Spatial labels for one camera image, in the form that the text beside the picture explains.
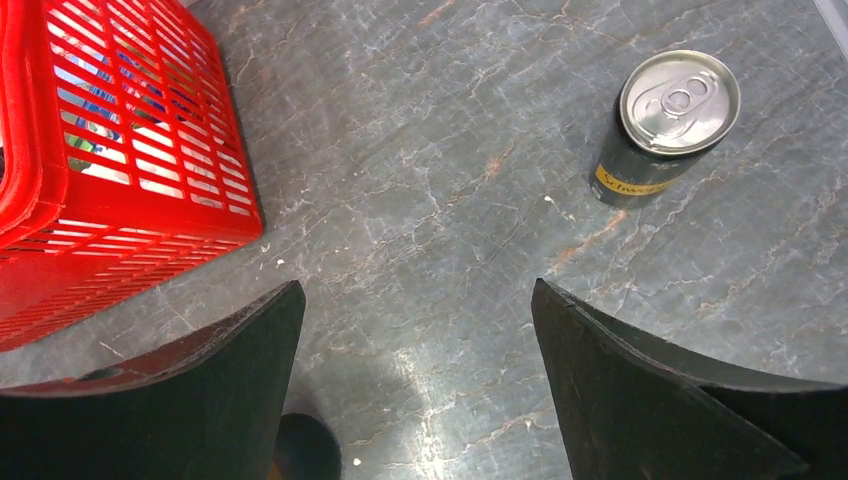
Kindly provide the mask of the black yellow drink can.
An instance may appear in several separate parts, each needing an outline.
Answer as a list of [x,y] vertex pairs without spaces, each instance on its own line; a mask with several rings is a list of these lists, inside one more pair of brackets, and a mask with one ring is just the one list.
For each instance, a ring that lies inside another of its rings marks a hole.
[[738,81],[717,58],[694,50],[648,58],[618,92],[592,193],[617,209],[650,204],[720,144],[740,104]]

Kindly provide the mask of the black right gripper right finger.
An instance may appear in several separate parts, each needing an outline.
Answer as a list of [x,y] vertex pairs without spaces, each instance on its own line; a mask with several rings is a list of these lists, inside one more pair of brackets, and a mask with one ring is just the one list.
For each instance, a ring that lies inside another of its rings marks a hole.
[[576,479],[843,479],[847,388],[727,363],[535,282],[531,302]]

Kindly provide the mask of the red plastic shopping basket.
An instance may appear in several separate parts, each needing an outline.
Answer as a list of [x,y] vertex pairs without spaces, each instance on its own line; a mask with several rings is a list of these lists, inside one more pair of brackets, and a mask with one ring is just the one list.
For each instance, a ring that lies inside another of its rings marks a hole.
[[225,69],[178,1],[1,5],[1,347],[262,231]]

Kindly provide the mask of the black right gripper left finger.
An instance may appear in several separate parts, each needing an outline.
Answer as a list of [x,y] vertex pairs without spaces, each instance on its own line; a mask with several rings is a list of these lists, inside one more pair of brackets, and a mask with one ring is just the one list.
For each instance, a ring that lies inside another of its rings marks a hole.
[[296,281],[153,351],[1,392],[5,479],[263,479],[302,328]]

